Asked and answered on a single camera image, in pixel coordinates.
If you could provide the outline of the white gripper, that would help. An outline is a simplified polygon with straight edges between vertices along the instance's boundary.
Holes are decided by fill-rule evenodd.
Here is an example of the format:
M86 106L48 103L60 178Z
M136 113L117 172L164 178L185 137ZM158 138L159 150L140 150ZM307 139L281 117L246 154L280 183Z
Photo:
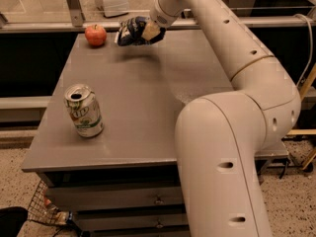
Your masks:
M150 19L141 37L147 41L160 40L163 35L161 28L169 28L184 10L182 0L155 0L150 9Z

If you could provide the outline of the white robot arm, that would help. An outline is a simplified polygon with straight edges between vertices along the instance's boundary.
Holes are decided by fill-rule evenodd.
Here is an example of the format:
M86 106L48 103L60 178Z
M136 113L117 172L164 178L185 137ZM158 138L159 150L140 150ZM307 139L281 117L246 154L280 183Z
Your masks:
M279 142L300 113L296 86L275 56L221 0L155 0L170 27L189 8L233 89L179 114L175 142L192 237L273 237L254 156Z

